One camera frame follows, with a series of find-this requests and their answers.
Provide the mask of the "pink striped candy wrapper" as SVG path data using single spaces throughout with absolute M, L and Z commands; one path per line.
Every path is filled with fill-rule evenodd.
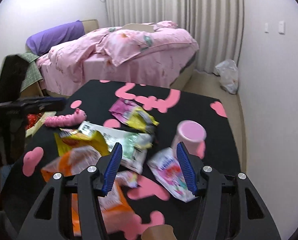
M 118 172 L 115 180 L 120 186 L 126 186 L 132 189 L 138 187 L 138 174 L 133 171 Z

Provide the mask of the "orange snack bag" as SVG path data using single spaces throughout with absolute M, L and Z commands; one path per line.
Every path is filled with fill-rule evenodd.
M 45 181 L 64 176 L 63 191 L 71 195 L 73 233 L 84 239 L 121 231 L 135 212 L 120 188 L 118 169 L 122 145 L 117 143 L 107 155 L 92 146 L 73 148 L 41 169 Z

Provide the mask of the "yellow nabati wafer wrapper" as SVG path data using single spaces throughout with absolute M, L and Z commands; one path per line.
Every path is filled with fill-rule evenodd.
M 54 133 L 57 152 L 61 157 L 73 148 L 92 146 L 101 156 L 109 154 L 108 145 L 99 131 L 92 135 L 85 135 L 79 130 L 62 129 L 59 133 Z

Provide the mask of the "green white milk carton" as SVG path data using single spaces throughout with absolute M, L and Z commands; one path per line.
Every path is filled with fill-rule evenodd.
M 96 131 L 100 132 L 110 152 L 117 142 L 120 143 L 122 145 L 121 165 L 137 174 L 142 174 L 147 151 L 152 147 L 154 135 L 107 128 L 87 121 L 82 122 L 78 130 L 88 136 L 92 136 Z

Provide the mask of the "pink white strawberry wrapper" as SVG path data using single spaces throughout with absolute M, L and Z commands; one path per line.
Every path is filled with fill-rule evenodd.
M 155 179 L 176 199 L 188 203 L 196 197 L 188 190 L 180 165 L 168 147 L 157 152 L 147 162 Z

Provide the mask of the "purple yellow snack wrapper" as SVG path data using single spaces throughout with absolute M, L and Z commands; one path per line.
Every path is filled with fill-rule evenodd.
M 153 116 L 131 100 L 120 98 L 109 111 L 119 122 L 144 133 L 154 134 L 159 125 Z

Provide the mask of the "yellow bag trash bin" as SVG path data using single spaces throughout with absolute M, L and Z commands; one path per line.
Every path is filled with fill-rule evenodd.
M 42 117 L 31 127 L 26 131 L 25 137 L 30 137 L 33 136 L 45 123 L 45 119 L 47 117 L 52 117 L 55 116 L 56 112 L 45 112 Z

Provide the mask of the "pink caterpillar toy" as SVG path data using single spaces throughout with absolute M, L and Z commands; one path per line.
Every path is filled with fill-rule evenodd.
M 73 114 L 49 116 L 45 119 L 44 124 L 47 127 L 71 127 L 81 124 L 86 119 L 85 111 L 77 108 Z

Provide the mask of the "pink floral duvet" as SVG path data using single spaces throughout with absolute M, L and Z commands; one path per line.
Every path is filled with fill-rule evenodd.
M 142 30 L 123 27 L 101 28 L 69 42 L 52 47 L 48 57 L 57 70 L 73 79 L 82 80 L 82 63 L 91 55 L 106 56 L 115 68 L 139 57 L 161 51 L 191 48 L 197 51 L 197 41 L 185 29 L 172 21 L 143 23 Z

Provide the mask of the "bed with pink sheet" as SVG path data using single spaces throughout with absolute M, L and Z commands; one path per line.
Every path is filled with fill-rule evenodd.
M 151 30 L 100 28 L 51 47 L 34 60 L 42 88 L 71 96 L 90 80 L 170 87 L 194 59 L 198 42 L 172 21 L 142 26 Z

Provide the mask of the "pink jar with lid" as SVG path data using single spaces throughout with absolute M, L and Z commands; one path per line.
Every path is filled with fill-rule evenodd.
M 203 159 L 205 155 L 206 136 L 206 130 L 199 123 L 192 120 L 180 122 L 171 144 L 173 155 L 176 157 L 177 144 L 183 142 L 190 154 Z

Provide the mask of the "beige pleated curtain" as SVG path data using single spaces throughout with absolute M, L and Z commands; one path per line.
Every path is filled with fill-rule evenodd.
M 113 26 L 169 20 L 186 29 L 199 44 L 200 72 L 239 60 L 244 0 L 106 0 L 106 7 Z

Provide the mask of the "wall switch left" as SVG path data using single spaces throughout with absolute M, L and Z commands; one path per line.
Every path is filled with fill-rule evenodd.
M 264 32 L 269 33 L 269 24 L 268 23 L 265 23 L 265 25 L 264 25 Z

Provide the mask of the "wall switch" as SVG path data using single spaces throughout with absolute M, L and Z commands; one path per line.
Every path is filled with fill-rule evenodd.
M 265 23 L 265 25 L 264 25 L 264 32 L 269 33 L 269 24 L 268 23 Z
M 284 35 L 285 34 L 285 22 L 280 21 L 278 23 L 278 33 Z

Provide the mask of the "wall switch right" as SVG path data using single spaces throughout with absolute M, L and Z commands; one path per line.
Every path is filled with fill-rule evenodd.
M 285 22 L 280 21 L 278 23 L 278 33 L 284 35 L 285 34 Z

